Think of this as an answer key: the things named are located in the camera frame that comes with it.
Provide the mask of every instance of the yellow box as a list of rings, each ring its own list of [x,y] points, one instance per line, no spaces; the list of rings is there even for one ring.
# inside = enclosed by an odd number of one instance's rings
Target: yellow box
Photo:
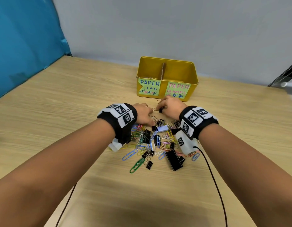
[[[165,73],[159,80],[163,63]],[[161,99],[171,95],[183,102],[189,100],[199,83],[194,63],[155,57],[141,57],[136,76],[138,96]]]

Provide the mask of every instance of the hand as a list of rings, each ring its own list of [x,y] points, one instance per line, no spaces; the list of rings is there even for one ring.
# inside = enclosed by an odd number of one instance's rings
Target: hand
[[[165,98],[161,99],[161,103],[157,105],[156,109],[159,110],[162,107],[164,107],[162,111],[164,115],[179,120],[179,115],[188,106],[178,98],[165,96]]]
[[[153,112],[153,110],[148,107],[146,103],[136,103],[133,105],[137,111],[137,120],[136,122],[139,124],[147,124],[148,126],[154,126],[154,120],[149,117],[149,114]]]

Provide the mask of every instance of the black wristband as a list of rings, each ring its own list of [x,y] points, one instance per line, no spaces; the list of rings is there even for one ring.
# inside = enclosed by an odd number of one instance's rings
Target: black wristband
[[[217,118],[196,106],[186,107],[179,115],[179,120],[181,122],[181,129],[191,140],[193,138],[199,139],[200,132],[206,126],[212,123],[219,124]]]
[[[115,138],[118,139],[118,142],[122,144],[127,143],[131,140],[131,129],[137,119],[137,111],[135,107],[128,103],[125,103],[125,105],[132,111],[133,119],[131,119],[131,117],[128,115],[129,111],[121,114],[118,118],[114,117],[110,112],[101,112],[98,115],[99,119],[106,120],[112,126],[115,132]],[[125,126],[123,128],[121,128],[118,122],[118,119],[120,118],[125,123]]]

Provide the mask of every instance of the pile of clips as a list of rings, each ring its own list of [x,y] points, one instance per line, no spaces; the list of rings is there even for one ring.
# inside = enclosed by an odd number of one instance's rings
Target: pile of clips
[[[141,156],[140,160],[130,169],[130,173],[134,173],[141,165],[151,169],[153,164],[151,158],[154,156],[158,156],[159,160],[167,156],[174,171],[183,167],[186,157],[192,157],[192,161],[197,160],[200,155],[199,152],[185,155],[177,151],[178,143],[173,135],[180,130],[179,121],[172,121],[172,125],[170,125],[155,116],[152,116],[152,119],[156,122],[156,125],[152,127],[152,131],[147,130],[146,125],[134,125],[131,130],[131,141],[137,141],[137,144],[125,144],[121,148],[134,148],[122,158],[123,161],[128,160],[135,154]]]

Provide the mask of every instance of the blue paper clip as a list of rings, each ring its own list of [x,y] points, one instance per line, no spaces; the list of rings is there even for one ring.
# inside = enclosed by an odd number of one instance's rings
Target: blue paper clip
[[[137,149],[132,150],[131,152],[129,152],[128,154],[126,154],[124,157],[122,157],[122,160],[125,161],[127,159],[129,159],[131,156],[133,156],[135,153],[137,152]]]
[[[196,153],[195,155],[193,155],[192,161],[195,162],[198,159],[198,157],[199,157],[199,153]]]
[[[162,160],[163,157],[166,156],[166,151],[164,151],[160,156],[159,156],[159,160]]]
[[[160,135],[157,136],[156,143],[157,143],[157,147],[159,147],[161,145],[161,136]]]

